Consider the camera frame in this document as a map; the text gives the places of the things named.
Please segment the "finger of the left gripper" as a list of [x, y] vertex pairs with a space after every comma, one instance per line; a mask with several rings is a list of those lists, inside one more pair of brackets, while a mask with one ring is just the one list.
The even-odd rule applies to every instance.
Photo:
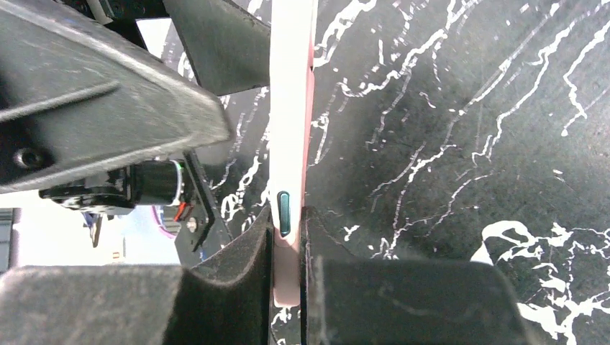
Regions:
[[54, 1], [1, 3], [1, 192], [232, 138], [212, 93]]
[[199, 85], [217, 96], [270, 85], [270, 27], [233, 1], [163, 2]]

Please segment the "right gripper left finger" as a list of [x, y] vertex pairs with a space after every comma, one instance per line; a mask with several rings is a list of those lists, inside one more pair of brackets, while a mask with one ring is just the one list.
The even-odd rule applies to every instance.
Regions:
[[3, 344], [266, 344], [273, 230], [251, 227], [192, 268], [20, 267], [1, 277]]

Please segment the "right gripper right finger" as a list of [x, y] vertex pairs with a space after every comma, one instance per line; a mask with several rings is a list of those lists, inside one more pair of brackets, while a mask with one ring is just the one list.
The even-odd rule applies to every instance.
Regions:
[[303, 344], [538, 344], [514, 289], [479, 262], [365, 259], [301, 213]]

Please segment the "pink phone case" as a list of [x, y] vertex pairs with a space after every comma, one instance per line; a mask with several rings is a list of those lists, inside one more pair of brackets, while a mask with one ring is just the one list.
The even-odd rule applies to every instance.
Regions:
[[275, 0], [270, 31], [269, 180], [274, 227], [273, 298], [301, 301], [301, 209], [314, 100], [317, 1]]

